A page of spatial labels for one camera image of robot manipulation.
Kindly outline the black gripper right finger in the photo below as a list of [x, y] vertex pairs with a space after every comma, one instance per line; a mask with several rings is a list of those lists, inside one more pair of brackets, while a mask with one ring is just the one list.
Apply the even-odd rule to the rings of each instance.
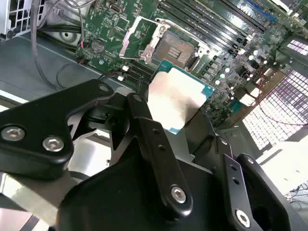
[[186, 125], [193, 162], [211, 170], [223, 195], [224, 213], [237, 231], [296, 231], [298, 214], [254, 158], [235, 157], [208, 116], [196, 113]]

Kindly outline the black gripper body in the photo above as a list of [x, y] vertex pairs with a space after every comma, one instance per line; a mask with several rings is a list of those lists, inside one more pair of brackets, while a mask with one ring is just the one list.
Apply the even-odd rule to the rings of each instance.
[[58, 231], [229, 231], [214, 176], [178, 162], [192, 193], [193, 210], [171, 220], [140, 156], [130, 157], [75, 186], [58, 211]]

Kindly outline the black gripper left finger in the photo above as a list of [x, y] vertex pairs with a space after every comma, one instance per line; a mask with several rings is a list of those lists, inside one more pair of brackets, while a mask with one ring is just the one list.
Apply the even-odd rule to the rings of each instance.
[[2, 112], [0, 168], [34, 179], [57, 179], [67, 169], [74, 140], [94, 128], [111, 132], [117, 176], [126, 173], [125, 157], [138, 156], [151, 203], [167, 218], [192, 212], [191, 192], [146, 100], [135, 93], [115, 93], [96, 79]]

